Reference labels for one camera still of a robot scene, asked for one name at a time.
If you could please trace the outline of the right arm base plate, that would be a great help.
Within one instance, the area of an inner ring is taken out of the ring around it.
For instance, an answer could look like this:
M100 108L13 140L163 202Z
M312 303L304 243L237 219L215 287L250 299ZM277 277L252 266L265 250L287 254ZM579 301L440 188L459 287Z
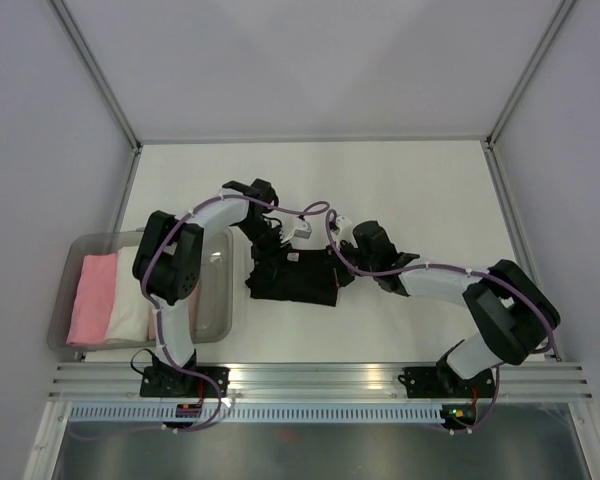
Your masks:
M495 378L490 370L462 379L446 367L405 367L397 380L410 399L489 399L495 393Z

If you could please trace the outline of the black t-shirt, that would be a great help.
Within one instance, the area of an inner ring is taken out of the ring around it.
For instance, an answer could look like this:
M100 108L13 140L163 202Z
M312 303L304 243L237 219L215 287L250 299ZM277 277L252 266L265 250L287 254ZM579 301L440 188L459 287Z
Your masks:
M252 299L335 307L339 290L354 280L330 247L307 250L287 246L256 257L245 284Z

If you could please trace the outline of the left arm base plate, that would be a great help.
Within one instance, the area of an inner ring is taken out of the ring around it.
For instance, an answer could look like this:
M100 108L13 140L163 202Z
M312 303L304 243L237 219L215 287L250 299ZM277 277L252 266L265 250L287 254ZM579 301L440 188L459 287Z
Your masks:
M201 366L196 370L213 380L226 396L230 369L218 366ZM218 398L211 383L199 376L180 373L167 365L149 366L144 369L139 395L141 398Z

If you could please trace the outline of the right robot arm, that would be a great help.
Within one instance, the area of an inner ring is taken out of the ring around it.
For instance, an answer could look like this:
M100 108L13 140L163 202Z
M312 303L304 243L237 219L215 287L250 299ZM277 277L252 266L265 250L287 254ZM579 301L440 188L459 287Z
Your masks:
M433 262L400 252L375 220L356 226L344 216L326 222L335 255L357 276L382 290L465 307L477 333L445 352L435 365L435 385L447 396L502 364L520 365L555 346L561 318L548 298L513 261L484 268Z

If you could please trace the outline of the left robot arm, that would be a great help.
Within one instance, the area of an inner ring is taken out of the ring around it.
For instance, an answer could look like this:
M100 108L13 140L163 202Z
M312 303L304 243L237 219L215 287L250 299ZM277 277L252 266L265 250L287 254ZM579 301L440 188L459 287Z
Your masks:
M280 229L265 218L278 205L270 182L230 181L181 215L158 210L149 216L132 267L154 314L156 345L143 373L143 396L223 397L222 376L197 367L189 298L200 280L205 243L216 234L236 226L254 245L281 244Z

